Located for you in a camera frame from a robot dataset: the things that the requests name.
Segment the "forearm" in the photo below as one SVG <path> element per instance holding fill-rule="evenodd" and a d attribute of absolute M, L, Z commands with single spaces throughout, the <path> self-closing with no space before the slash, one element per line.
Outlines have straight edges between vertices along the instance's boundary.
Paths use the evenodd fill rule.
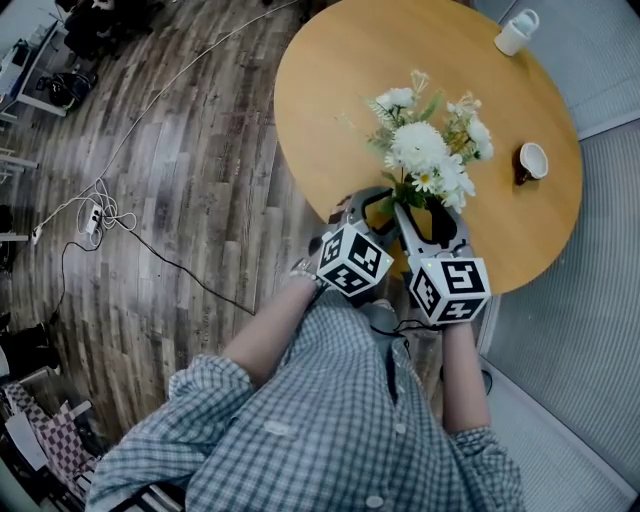
<path fill-rule="evenodd" d="M 263 386 L 278 367 L 315 291 L 316 284 L 311 279 L 291 278 L 231 341 L 222 356 L 243 368 L 256 387 Z"/>
<path fill-rule="evenodd" d="M 489 406 L 469 323 L 447 327 L 443 334 L 444 428 L 450 434 L 487 427 Z"/>

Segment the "coffee cup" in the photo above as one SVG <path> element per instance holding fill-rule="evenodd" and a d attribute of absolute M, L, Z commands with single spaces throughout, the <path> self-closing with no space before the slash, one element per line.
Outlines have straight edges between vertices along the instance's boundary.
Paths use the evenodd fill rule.
<path fill-rule="evenodd" d="M 531 41 L 531 35 L 539 25 L 540 18 L 537 13 L 532 9 L 525 9 L 507 22 L 493 42 L 498 50 L 511 57 Z"/>
<path fill-rule="evenodd" d="M 549 161 L 544 150 L 533 142 L 523 144 L 513 155 L 516 185 L 527 180 L 541 180 L 549 172 Z"/>

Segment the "floor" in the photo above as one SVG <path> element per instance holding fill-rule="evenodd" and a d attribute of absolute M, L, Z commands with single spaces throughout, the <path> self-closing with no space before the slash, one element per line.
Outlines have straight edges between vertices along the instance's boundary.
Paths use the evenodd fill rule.
<path fill-rule="evenodd" d="M 0 187 L 17 230 L 28 231 L 90 183 L 165 83 L 263 12 L 260 0 L 167 2 L 152 35 L 102 63 L 79 111 L 66 119 L 27 111 L 32 127 L 0 134 L 0 146 L 41 163 Z M 138 216 L 137 233 L 250 308 L 278 287 L 319 227 L 278 148 L 273 119 L 278 63 L 299 28 L 297 10 L 287 8 L 201 59 L 143 118 L 105 176 L 120 212 Z M 0 310 L 12 311 L 12 329 L 47 321 L 55 309 L 63 248 L 86 245 L 76 213 L 74 205 L 57 216 L 0 279 Z M 64 276 L 67 293 L 51 328 L 64 363 L 59 387 L 92 401 L 92 427 L 108 444 L 165 401 L 171 374 L 200 352 L 219 352 L 248 320 L 117 229 L 95 253 L 70 247 Z M 386 287 L 406 318 L 402 286 Z M 439 340 L 416 336 L 411 351 L 440 415 Z"/>

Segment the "round wooden table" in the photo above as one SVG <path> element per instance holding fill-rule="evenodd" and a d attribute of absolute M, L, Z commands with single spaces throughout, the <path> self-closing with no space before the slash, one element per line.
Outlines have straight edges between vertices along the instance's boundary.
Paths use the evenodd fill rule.
<path fill-rule="evenodd" d="M 378 124 L 362 98 L 409 87 L 409 73 L 419 69 L 431 77 L 423 98 L 442 89 L 454 103 L 466 91 L 480 99 L 495 156 L 469 166 L 476 197 L 463 218 L 494 294 L 549 267 L 571 235 L 582 194 L 580 147 L 562 97 L 529 51 L 506 57 L 495 48 L 499 31 L 449 0 L 343 0 L 295 36 L 275 88 L 282 151 L 325 220 L 344 196 L 388 184 L 382 159 L 366 146 Z M 436 126 L 443 114 L 432 117 Z M 511 160 L 527 141 L 544 148 L 549 174 L 518 187 Z M 395 273 L 407 268 L 399 249 L 392 255 Z"/>

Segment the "checkered shirt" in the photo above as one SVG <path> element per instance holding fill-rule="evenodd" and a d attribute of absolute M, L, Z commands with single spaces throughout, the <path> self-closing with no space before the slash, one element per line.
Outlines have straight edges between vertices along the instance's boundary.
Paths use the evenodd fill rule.
<path fill-rule="evenodd" d="M 257 392 L 232 361 L 196 357 L 99 463 L 87 510 L 162 481 L 186 488 L 188 511 L 522 510 L 491 430 L 446 434 L 402 339 L 391 351 L 395 403 L 366 317 L 327 292 Z"/>

